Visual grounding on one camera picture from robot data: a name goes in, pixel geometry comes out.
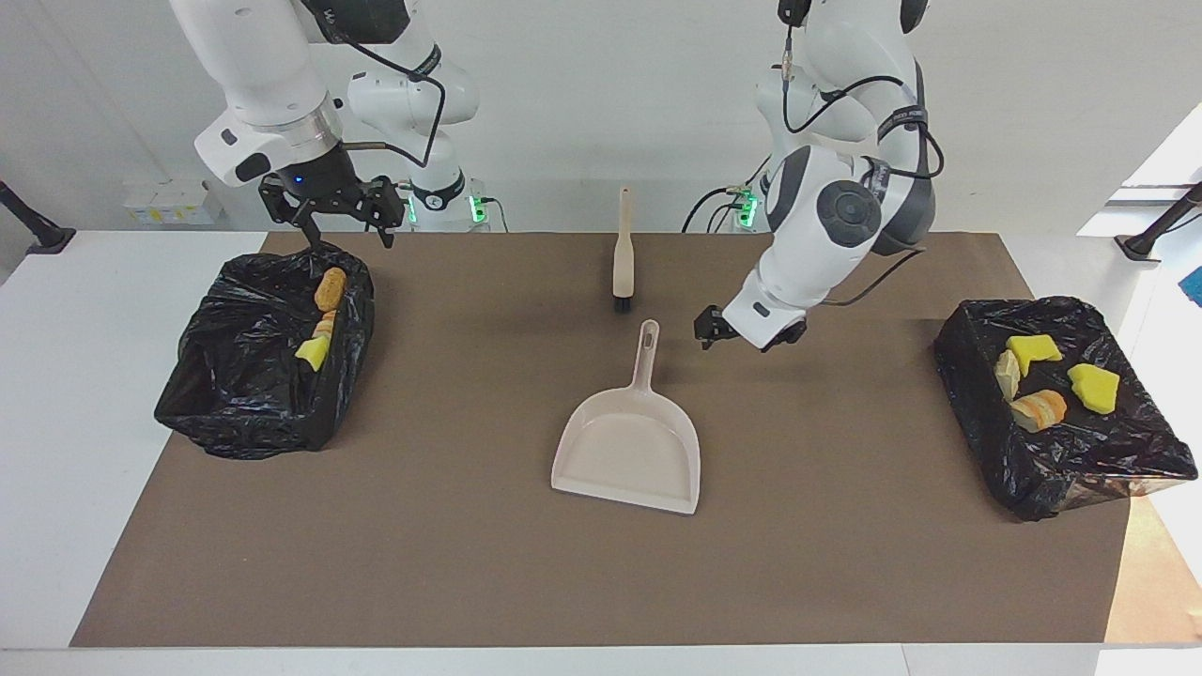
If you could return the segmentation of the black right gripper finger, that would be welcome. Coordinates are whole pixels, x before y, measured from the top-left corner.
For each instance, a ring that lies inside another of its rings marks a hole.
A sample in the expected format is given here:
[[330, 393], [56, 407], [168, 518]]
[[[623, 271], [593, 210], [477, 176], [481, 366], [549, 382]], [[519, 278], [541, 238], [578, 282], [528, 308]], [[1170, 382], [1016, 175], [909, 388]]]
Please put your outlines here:
[[275, 173], [268, 173], [258, 180], [258, 197], [274, 223], [300, 230], [309, 250], [321, 249], [322, 237], [313, 217], [313, 201], [300, 198], [298, 204], [291, 204], [284, 182]]
[[357, 219], [364, 229], [377, 232], [379, 242], [385, 249], [391, 249], [395, 241], [395, 230], [401, 227], [407, 218], [407, 204], [398, 192], [393, 180], [377, 176], [371, 180], [361, 180], [361, 201], [357, 204]]

